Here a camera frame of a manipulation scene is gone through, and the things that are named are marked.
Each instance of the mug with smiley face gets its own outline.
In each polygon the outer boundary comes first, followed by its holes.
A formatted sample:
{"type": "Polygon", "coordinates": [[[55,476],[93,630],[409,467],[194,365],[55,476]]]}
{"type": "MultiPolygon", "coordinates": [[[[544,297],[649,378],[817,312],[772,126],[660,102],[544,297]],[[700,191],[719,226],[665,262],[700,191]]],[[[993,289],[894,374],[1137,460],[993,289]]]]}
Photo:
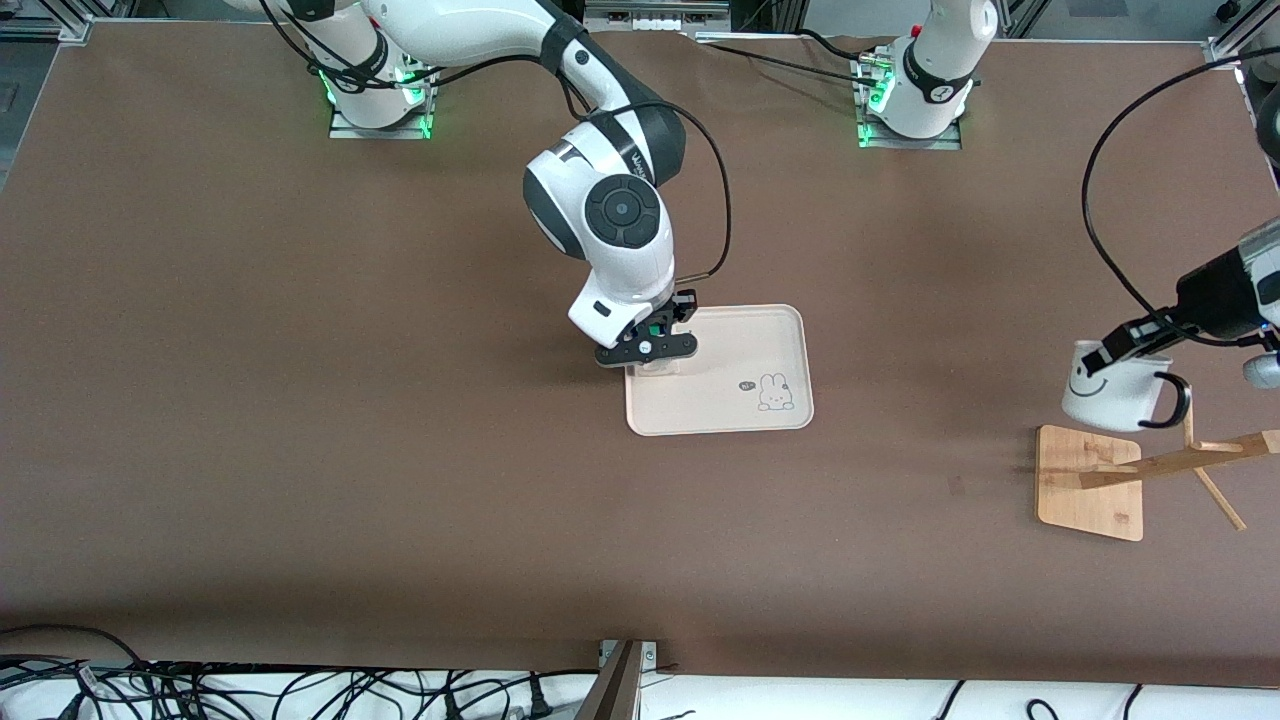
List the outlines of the mug with smiley face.
{"type": "Polygon", "coordinates": [[[1171,428],[1187,418],[1192,389],[1183,378],[1169,373],[1174,364],[1164,355],[1130,357],[1114,363],[1089,377],[1084,356],[1102,347],[1101,342],[1082,340],[1075,343],[1071,374],[1062,392],[1062,411],[1094,428],[1117,433],[1135,433],[1147,428],[1171,428]],[[1167,420],[1152,418],[1160,388],[1174,386],[1178,404],[1167,420]]]}

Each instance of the smiley face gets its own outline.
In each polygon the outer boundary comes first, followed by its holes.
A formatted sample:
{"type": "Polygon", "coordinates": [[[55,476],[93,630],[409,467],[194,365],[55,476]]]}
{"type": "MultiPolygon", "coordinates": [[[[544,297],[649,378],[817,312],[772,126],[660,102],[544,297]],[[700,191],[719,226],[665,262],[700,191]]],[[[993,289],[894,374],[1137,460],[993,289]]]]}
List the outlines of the smiley face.
{"type": "Polygon", "coordinates": [[[1107,379],[1091,378],[1084,373],[1084,365],[1076,363],[1075,370],[1071,372],[1071,377],[1066,380],[1066,389],[1071,391],[1075,397],[1093,397],[1094,395],[1102,392],[1107,387],[1107,379]]]}

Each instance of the black mug handle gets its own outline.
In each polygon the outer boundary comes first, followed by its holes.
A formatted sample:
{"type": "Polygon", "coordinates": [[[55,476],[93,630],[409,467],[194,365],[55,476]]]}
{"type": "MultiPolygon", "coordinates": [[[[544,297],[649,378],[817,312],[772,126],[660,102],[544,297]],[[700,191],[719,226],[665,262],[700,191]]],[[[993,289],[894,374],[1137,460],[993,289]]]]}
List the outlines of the black mug handle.
{"type": "Polygon", "coordinates": [[[1192,407],[1192,386],[1172,373],[1156,373],[1156,377],[1174,386],[1174,389],[1178,392],[1178,402],[1174,405],[1174,415],[1164,423],[1138,420],[1138,425],[1151,428],[1153,430],[1162,430],[1165,428],[1178,425],[1187,419],[1187,411],[1192,407]]]}

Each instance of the white tray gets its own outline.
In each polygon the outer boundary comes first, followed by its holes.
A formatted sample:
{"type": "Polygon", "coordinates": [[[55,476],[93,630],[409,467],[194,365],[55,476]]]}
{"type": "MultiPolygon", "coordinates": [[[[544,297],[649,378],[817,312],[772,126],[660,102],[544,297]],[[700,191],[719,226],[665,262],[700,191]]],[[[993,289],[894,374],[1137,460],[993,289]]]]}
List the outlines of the white tray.
{"type": "Polygon", "coordinates": [[[632,430],[794,430],[813,419],[804,323],[795,307],[700,307],[682,328],[698,336],[692,357],[627,368],[632,430]]]}

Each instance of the brown tabletop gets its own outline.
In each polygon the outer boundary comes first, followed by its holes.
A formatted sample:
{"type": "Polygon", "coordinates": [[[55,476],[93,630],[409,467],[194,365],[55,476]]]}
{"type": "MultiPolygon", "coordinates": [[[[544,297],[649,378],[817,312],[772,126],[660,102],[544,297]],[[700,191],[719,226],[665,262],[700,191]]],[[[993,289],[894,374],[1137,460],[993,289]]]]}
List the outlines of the brown tabletop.
{"type": "MultiPolygon", "coordinates": [[[[964,150],[919,152],[859,149],[838,81],[600,42],[722,145],[735,246],[701,300],[803,313],[808,428],[627,428],[564,316],[586,268],[521,200],[572,124],[540,68],[445,88],[430,142],[329,141],[270,27],[105,23],[0,195],[0,620],[169,659],[550,667],[636,635],[694,673],[1280,680],[1274,462],[1216,475],[1244,533],[1192,475],[1148,484],[1140,543],[1033,515],[1071,342],[1138,314],[1082,231],[1085,156],[1196,46],[997,44],[964,150]]],[[[692,132],[685,168],[692,272],[722,233],[692,132]]],[[[1277,208],[1229,72],[1100,173],[1157,301],[1277,208]]],[[[1202,437],[1280,427],[1247,355],[1175,355],[1202,437]]]]}

